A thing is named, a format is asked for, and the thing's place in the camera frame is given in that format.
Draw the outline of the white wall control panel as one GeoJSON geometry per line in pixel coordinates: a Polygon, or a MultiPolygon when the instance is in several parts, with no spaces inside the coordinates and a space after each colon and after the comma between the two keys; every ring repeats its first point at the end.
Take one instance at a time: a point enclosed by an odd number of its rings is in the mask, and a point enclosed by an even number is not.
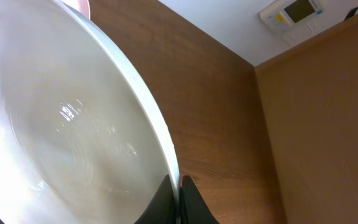
{"type": "Polygon", "coordinates": [[[322,12],[318,0],[277,0],[260,11],[259,17],[272,32],[283,35],[322,12]]]}

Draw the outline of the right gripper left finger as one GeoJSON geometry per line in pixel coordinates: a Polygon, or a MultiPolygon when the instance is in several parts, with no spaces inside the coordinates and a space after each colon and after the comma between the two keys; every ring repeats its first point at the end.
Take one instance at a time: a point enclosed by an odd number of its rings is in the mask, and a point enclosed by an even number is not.
{"type": "Polygon", "coordinates": [[[176,214],[170,177],[166,175],[135,224],[176,224],[176,214]]]}

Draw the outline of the cream white plate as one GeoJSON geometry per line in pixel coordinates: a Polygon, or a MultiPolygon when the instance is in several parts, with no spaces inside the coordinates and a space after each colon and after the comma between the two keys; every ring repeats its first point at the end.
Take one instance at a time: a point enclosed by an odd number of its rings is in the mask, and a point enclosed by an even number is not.
{"type": "Polygon", "coordinates": [[[0,1],[0,221],[135,223],[178,162],[122,50],[61,1],[0,1]]]}

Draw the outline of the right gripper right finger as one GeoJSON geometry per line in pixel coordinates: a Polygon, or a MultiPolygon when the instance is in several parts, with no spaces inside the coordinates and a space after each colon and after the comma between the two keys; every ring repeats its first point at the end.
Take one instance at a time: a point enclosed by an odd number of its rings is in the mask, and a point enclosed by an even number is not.
{"type": "Polygon", "coordinates": [[[182,178],[180,220],[181,224],[219,224],[189,175],[182,178]]]}

